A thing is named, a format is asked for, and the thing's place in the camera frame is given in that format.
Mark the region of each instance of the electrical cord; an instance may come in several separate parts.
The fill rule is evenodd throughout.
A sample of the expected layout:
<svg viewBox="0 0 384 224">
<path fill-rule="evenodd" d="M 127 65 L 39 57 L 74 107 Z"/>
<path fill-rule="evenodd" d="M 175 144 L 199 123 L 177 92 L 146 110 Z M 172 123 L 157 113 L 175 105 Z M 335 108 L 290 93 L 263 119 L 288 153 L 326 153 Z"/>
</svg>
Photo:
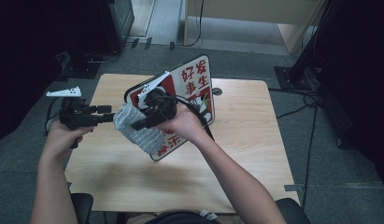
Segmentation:
<svg viewBox="0 0 384 224">
<path fill-rule="evenodd" d="M 44 130 L 45 130 L 46 135 L 49 133 L 49 130 L 47 130 L 47 124 L 49 123 L 49 121 L 50 121 L 51 119 L 53 119 L 53 118 L 55 118 L 55 117 L 58 116 L 58 114 L 56 114 L 56 115 L 54 115 L 54 116 L 51 115 L 52 106 L 53 106 L 54 103 L 58 100 L 58 98 L 59 98 L 59 97 L 54 97 L 54 98 L 51 100 L 50 104 L 49 104 L 49 109 L 48 109 L 48 111 L 47 111 L 47 115 L 46 115 L 46 122 L 45 122 L 45 124 L 44 124 Z"/>
<path fill-rule="evenodd" d="M 92 53 L 86 53 L 86 54 L 84 54 L 84 57 L 87 57 L 90 54 L 92 54 Z M 106 61 L 88 61 L 87 60 L 87 63 L 110 63 L 113 60 L 115 60 L 118 56 L 119 56 L 119 52 L 117 51 L 116 55 L 113 58 L 109 59 L 109 60 L 106 60 Z"/>
<path fill-rule="evenodd" d="M 305 73 L 306 73 L 310 83 L 313 84 L 316 88 L 318 88 L 320 86 L 320 83 L 317 81 L 318 71 L 315 70 L 315 68 L 307 67 L 305 70 Z"/>
<path fill-rule="evenodd" d="M 107 224 L 107 212 L 104 212 L 104 224 Z"/>
<path fill-rule="evenodd" d="M 314 138 L 314 132 L 315 132 L 315 126 L 316 126 L 316 120 L 317 120 L 318 106 L 319 106 L 319 104 L 317 104 L 315 106 L 315 109 L 314 109 L 313 127 L 311 129 L 310 141 L 308 143 L 307 162 L 306 162 L 306 178 L 305 178 L 304 191 L 303 191 L 303 200 L 302 200 L 302 209 L 303 209 L 303 211 L 305 211 L 305 208 L 306 208 L 308 177 L 309 177 L 309 173 L 310 173 L 309 171 L 310 171 L 311 148 L 312 148 L 312 145 L 313 145 L 313 138 Z"/>
<path fill-rule="evenodd" d="M 297 113 L 305 108 L 308 107 L 314 107 L 314 117 L 313 117 L 313 125 L 311 128 L 311 135 L 308 143 L 308 150 L 307 150 L 307 162 L 306 162 L 306 178 L 305 178 L 305 183 L 303 185 L 303 199 L 302 199 L 302 204 L 301 207 L 303 210 L 306 208 L 306 198 L 307 198 L 307 188 L 308 188 L 308 178 L 309 178 L 309 170 L 310 170 L 310 159 L 311 159 L 311 148 L 312 148 L 312 143 L 313 143 L 313 138 L 314 138 L 314 132 L 316 128 L 316 120 L 317 120 L 317 110 L 318 107 L 320 106 L 321 99 L 317 99 L 318 93 L 316 91 L 309 91 L 309 92 L 301 92 L 301 91 L 288 91 L 288 90 L 280 90 L 280 89 L 269 89 L 270 91 L 279 91 L 279 92 L 285 92 L 285 93 L 292 93 L 292 94 L 298 94 L 298 95 L 303 95 L 303 105 L 302 107 L 291 111 L 287 112 L 285 114 L 282 114 L 277 117 L 277 119 L 292 115 L 294 113 Z"/>
<path fill-rule="evenodd" d="M 197 36 L 197 39 L 194 41 L 194 43 L 190 44 L 190 45 L 184 45 L 183 47 L 192 47 L 194 46 L 198 40 L 200 40 L 201 38 L 201 19 L 203 18 L 203 10 L 204 10 L 204 0 L 201 2 L 201 8 L 200 8 L 200 21 L 199 21 L 199 24 L 197 23 L 197 26 L 198 26 L 198 36 Z"/>
</svg>

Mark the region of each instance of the red chinese characters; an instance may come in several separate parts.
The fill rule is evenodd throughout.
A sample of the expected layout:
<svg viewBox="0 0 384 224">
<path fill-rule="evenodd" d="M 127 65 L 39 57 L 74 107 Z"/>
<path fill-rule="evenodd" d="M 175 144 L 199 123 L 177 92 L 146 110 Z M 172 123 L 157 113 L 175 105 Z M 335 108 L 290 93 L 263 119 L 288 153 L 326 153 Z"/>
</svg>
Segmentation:
<svg viewBox="0 0 384 224">
<path fill-rule="evenodd" d="M 182 70 L 182 78 L 183 81 L 186 82 L 188 79 L 192 79 L 192 75 L 194 74 L 193 72 L 193 67 L 187 67 L 185 70 Z"/>
<path fill-rule="evenodd" d="M 194 77 L 194 71 L 196 71 L 196 73 L 200 76 Z M 196 63 L 195 67 L 189 66 L 182 70 L 181 75 L 183 82 L 187 83 L 185 85 L 185 94 L 192 95 L 197 88 L 198 90 L 201 90 L 209 84 L 209 80 L 206 78 L 205 72 L 206 60 L 201 60 L 200 62 Z"/>
<path fill-rule="evenodd" d="M 157 152 L 157 155 L 162 156 L 163 154 L 165 154 L 165 152 L 167 152 L 167 149 L 168 149 L 168 146 L 163 145 L 162 148 L 160 148 L 160 150 Z"/>
<path fill-rule="evenodd" d="M 201 60 L 195 67 L 197 68 L 197 74 L 203 74 L 206 72 L 206 60 Z"/>
<path fill-rule="evenodd" d="M 163 135 L 166 136 L 166 135 L 168 135 L 168 134 L 174 134 L 174 131 L 164 129 L 164 130 L 163 130 Z"/>
<path fill-rule="evenodd" d="M 189 94 L 189 95 L 192 95 L 193 91 L 195 91 L 195 86 L 194 86 L 194 82 L 189 82 L 187 85 L 186 85 L 186 94 Z"/>
<path fill-rule="evenodd" d="M 170 147 L 176 146 L 179 142 L 180 142 L 180 137 L 177 135 L 168 138 L 168 145 Z"/>
</svg>

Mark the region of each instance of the gray carpet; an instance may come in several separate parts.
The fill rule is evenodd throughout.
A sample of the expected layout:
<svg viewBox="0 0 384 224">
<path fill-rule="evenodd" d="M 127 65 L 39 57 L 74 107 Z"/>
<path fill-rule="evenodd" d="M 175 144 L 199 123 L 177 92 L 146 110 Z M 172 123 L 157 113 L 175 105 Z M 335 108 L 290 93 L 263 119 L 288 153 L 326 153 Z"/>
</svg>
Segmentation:
<svg viewBox="0 0 384 224">
<path fill-rule="evenodd" d="M 80 86 L 83 97 L 91 101 L 102 74 L 156 75 L 201 53 L 208 55 L 213 77 L 259 79 L 270 88 L 279 88 L 274 66 L 292 66 L 296 61 L 292 56 L 210 49 L 169 50 L 167 46 L 144 50 L 143 45 L 135 49 L 127 46 L 116 60 L 101 65 L 96 79 L 55 81 L 47 91 Z M 45 141 L 43 124 L 50 103 L 43 94 L 20 127 L 0 140 L 0 223 L 29 221 L 37 161 Z M 300 95 L 271 92 L 271 97 L 277 115 L 303 105 Z M 307 108 L 278 120 L 300 201 L 313 113 L 313 108 Z M 324 109 L 319 108 L 311 151 L 307 216 L 312 223 L 384 223 L 384 187 L 374 165 L 357 150 L 338 148 L 335 140 L 332 123 Z M 109 223 L 115 223 L 115 216 L 107 214 Z M 103 222 L 102 213 L 92 213 L 92 224 Z"/>
</svg>

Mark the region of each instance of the forearm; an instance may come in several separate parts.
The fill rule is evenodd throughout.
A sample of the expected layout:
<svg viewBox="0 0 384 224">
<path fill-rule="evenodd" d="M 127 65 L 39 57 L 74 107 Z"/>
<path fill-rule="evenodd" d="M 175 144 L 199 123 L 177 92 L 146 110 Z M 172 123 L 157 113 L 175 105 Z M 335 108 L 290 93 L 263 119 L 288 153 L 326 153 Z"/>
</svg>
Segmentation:
<svg viewBox="0 0 384 224">
<path fill-rule="evenodd" d="M 40 159 L 31 223 L 78 223 L 61 161 Z"/>
<path fill-rule="evenodd" d="M 267 189 L 206 134 L 193 141 L 246 223 L 285 223 Z"/>
</svg>

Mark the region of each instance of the person's left hand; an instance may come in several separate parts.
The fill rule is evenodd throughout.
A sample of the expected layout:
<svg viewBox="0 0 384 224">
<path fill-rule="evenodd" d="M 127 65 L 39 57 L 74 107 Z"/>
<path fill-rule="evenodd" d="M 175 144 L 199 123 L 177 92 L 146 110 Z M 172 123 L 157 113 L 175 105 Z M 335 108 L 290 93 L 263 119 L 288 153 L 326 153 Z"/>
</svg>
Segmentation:
<svg viewBox="0 0 384 224">
<path fill-rule="evenodd" d="M 83 139 L 83 134 L 93 131 L 92 127 L 82 127 L 70 130 L 59 120 L 55 120 L 50 127 L 49 135 L 43 149 L 42 156 L 49 160 L 62 160 L 67 155 L 67 150 L 75 141 Z"/>
</svg>

